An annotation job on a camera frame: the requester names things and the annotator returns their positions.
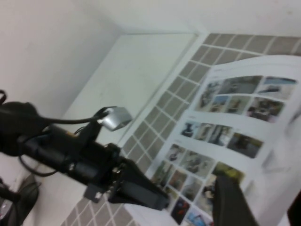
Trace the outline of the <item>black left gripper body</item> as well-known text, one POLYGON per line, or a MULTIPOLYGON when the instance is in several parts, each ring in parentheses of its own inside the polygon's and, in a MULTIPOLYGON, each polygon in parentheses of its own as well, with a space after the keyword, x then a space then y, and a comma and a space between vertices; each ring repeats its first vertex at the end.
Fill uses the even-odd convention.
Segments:
POLYGON ((32 137, 20 137, 20 151, 84 184, 84 197, 98 203, 103 193, 119 189, 120 151, 113 144, 96 142, 99 129, 90 126, 78 135, 50 126, 32 137))

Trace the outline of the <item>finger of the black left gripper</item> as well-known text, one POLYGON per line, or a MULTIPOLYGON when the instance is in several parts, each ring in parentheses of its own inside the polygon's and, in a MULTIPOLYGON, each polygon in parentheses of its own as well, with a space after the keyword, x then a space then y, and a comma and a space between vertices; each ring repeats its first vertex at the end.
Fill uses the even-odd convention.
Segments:
POLYGON ((110 203, 163 210, 169 206, 170 198, 150 181, 132 160, 120 157, 118 166, 112 169, 110 203))

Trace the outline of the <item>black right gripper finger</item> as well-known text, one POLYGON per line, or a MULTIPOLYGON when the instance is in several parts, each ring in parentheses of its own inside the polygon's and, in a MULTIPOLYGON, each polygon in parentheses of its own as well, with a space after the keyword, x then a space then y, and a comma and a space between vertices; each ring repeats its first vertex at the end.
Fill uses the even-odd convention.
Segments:
POLYGON ((215 181, 213 222, 215 226, 257 226, 239 183, 228 176, 215 181))

